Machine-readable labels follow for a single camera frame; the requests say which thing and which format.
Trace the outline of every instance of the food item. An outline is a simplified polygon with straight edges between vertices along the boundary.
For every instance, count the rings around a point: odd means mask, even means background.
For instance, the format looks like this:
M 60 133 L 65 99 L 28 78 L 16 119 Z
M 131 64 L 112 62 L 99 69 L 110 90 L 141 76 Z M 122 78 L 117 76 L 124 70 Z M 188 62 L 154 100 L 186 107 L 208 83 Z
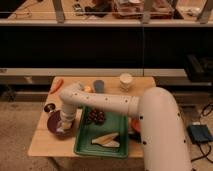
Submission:
M 86 124 L 94 122 L 95 124 L 103 124 L 106 120 L 105 113 L 99 109 L 92 109 L 86 117 Z
M 120 147 L 120 143 L 114 140 L 118 135 L 117 132 L 103 135 L 92 139 L 92 144 L 99 144 L 104 147 Z
M 92 93 L 92 88 L 90 86 L 84 86 L 84 91 L 87 93 Z
M 58 89 L 63 85 L 64 80 L 61 78 L 56 83 L 53 84 L 53 87 L 51 88 L 49 94 L 54 94 Z

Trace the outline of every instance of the wooden table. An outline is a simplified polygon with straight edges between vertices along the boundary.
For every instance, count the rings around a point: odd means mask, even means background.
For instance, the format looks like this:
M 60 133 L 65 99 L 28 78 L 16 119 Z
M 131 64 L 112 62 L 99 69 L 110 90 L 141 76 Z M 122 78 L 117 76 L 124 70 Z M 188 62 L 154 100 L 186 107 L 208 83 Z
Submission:
M 141 96 L 146 89 L 155 86 L 155 81 L 152 77 L 134 77 L 131 89 L 128 92 L 123 92 L 120 88 L 119 77 L 55 77 L 52 83 L 52 87 L 55 86 L 56 82 L 59 79 L 64 80 L 63 86 L 56 93 L 49 94 L 46 100 L 46 104 L 55 103 L 57 109 L 60 109 L 61 107 L 61 101 L 58 97 L 60 90 L 63 89 L 65 86 L 77 81 L 80 81 L 84 85 L 89 85 L 92 87 L 93 81 L 101 79 L 105 82 L 105 93 L 126 94 L 134 96 Z M 73 151 L 80 117 L 81 110 L 78 110 L 70 136 L 66 138 L 58 138 L 57 136 L 53 135 L 48 131 L 48 115 L 43 111 L 41 113 L 41 117 L 35 130 L 33 139 L 31 141 L 28 155 L 48 157 L 48 159 L 52 161 L 52 163 L 57 168 L 58 165 L 53 157 L 80 157 Z M 128 157 L 143 157 L 143 152 L 140 143 L 133 140 L 129 141 Z

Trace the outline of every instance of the gray floor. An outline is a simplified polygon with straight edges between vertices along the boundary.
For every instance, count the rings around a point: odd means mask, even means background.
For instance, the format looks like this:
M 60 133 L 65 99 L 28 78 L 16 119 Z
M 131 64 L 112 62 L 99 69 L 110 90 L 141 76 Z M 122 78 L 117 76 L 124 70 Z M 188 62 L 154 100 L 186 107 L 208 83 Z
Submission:
M 17 96 L 8 102 L 5 96 L 0 102 L 0 171 L 55 171 L 42 157 L 28 157 L 27 151 L 36 128 L 45 96 Z M 203 120 L 213 131 L 213 114 Z M 200 155 L 196 146 L 189 144 L 191 157 Z M 57 158 L 63 170 L 144 170 L 142 159 L 82 159 Z M 213 164 L 206 159 L 193 163 L 197 171 L 212 171 Z

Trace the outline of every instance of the small round object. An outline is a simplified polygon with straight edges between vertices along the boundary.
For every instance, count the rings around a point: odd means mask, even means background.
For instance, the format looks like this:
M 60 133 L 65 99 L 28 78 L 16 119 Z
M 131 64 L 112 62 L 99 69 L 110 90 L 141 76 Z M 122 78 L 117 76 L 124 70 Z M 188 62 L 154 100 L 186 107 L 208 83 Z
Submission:
M 133 80 L 133 77 L 131 74 L 129 73 L 123 73 L 120 75 L 120 83 L 121 83 L 121 88 L 124 90 L 124 91 L 128 91 L 131 87 L 131 84 L 132 84 L 132 80 Z
M 92 93 L 92 88 L 90 86 L 84 86 L 84 91 L 87 93 Z
M 51 112 L 53 112 L 53 111 L 55 110 L 55 108 L 56 108 L 56 106 L 55 106 L 54 103 L 48 103 L 48 104 L 46 104 L 46 105 L 44 106 L 44 111 L 45 111 L 46 113 L 51 113 Z

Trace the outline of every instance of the table leg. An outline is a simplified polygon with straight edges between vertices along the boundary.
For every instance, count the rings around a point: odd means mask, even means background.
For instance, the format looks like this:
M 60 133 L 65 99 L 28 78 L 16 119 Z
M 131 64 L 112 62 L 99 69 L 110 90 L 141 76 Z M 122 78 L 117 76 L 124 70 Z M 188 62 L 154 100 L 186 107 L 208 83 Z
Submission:
M 54 159 L 54 157 L 46 157 L 46 158 L 54 166 L 54 168 L 57 171 L 60 171 L 60 165 L 57 163 L 57 161 Z

